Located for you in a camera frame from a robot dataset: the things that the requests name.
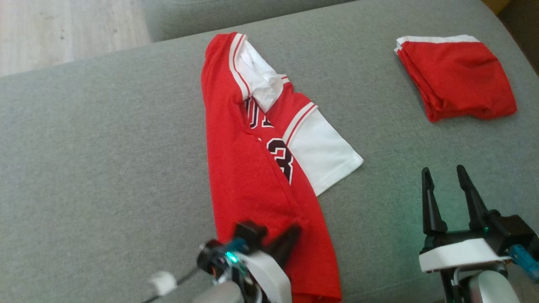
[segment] sofa cushion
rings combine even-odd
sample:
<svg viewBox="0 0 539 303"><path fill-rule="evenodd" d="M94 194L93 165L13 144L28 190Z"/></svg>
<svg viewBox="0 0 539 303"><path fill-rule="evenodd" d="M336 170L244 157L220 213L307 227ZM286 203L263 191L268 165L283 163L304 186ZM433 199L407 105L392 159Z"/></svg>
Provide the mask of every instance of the sofa cushion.
<svg viewBox="0 0 539 303"><path fill-rule="evenodd" d="M153 42L223 29L351 0L142 0Z"/></svg>
<svg viewBox="0 0 539 303"><path fill-rule="evenodd" d="M418 262L425 166L451 230L468 222L457 164L489 208L539 230L539 80L479 0L361 0L219 32L234 30L365 159L319 197L344 302L442 297ZM0 78L1 302L140 302L152 273L195 265L215 235L199 76L216 33ZM425 117L395 39L464 33L500 60L515 115ZM160 302L210 285L200 273Z"/></svg>

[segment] black number 3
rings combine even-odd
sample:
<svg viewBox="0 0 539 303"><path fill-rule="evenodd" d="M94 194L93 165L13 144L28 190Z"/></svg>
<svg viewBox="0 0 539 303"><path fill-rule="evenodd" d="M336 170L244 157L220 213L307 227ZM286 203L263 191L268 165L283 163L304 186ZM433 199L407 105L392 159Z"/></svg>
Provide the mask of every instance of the black number 3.
<svg viewBox="0 0 539 303"><path fill-rule="evenodd" d="M292 162L294 162L294 157L288 147L286 147L285 142L280 138L271 139L267 148L269 153L272 154L275 158L275 161L282 170L282 173L285 174L285 177L288 179L288 182L292 182Z"/></svg>

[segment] white sleeve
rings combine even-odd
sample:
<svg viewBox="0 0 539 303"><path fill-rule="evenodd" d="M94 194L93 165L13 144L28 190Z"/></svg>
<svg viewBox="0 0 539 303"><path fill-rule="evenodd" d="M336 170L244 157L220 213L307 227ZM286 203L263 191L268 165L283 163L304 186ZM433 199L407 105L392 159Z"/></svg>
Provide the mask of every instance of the white sleeve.
<svg viewBox="0 0 539 303"><path fill-rule="evenodd" d="M302 121L288 147L317 196L363 163L318 109Z"/></svg>

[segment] black cable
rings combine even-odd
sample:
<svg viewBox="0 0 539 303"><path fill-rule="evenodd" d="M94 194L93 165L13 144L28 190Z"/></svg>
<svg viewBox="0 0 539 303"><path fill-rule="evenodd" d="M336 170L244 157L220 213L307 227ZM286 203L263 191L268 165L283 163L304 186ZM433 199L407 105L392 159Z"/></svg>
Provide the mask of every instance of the black cable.
<svg viewBox="0 0 539 303"><path fill-rule="evenodd" d="M185 281L191 279L195 273L198 272L198 267L193 267L186 275L184 275L183 277L179 278L176 280L176 286L180 286L181 284L183 284ZM142 303L151 303L157 299L159 299L161 296L159 295L156 295L156 296L153 296L151 298L149 298L148 300L142 302Z"/></svg>

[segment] light wood floor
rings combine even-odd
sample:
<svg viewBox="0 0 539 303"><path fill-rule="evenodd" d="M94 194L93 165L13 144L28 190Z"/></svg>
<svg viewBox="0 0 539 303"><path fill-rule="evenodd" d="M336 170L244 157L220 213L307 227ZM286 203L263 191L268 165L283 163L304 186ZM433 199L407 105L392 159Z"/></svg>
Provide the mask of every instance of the light wood floor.
<svg viewBox="0 0 539 303"><path fill-rule="evenodd" d="M139 0L0 0L0 76L149 43Z"/></svg>

